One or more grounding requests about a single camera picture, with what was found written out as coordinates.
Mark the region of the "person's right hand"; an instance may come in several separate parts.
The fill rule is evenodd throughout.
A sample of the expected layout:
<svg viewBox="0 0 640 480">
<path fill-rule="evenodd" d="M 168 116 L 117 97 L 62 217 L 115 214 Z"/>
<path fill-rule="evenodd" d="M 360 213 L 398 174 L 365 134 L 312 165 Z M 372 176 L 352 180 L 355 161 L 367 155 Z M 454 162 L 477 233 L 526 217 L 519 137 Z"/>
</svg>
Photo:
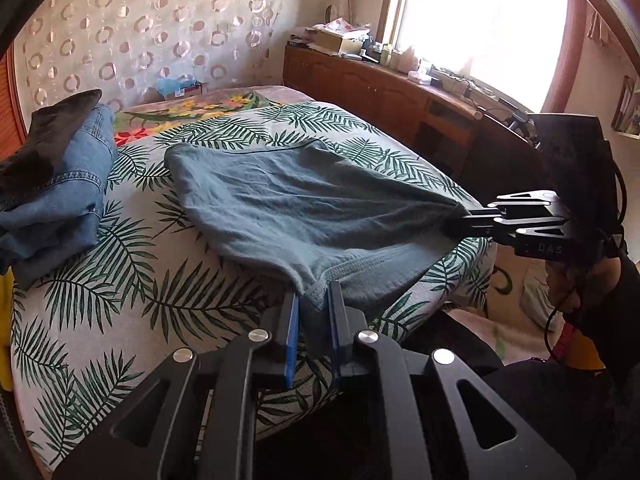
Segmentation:
<svg viewBox="0 0 640 480">
<path fill-rule="evenodd" d="M 620 306 L 620 258 L 604 258 L 589 270 L 557 261 L 546 261 L 544 268 L 552 306 L 567 321 L 587 311 L 609 311 Z"/>
</svg>

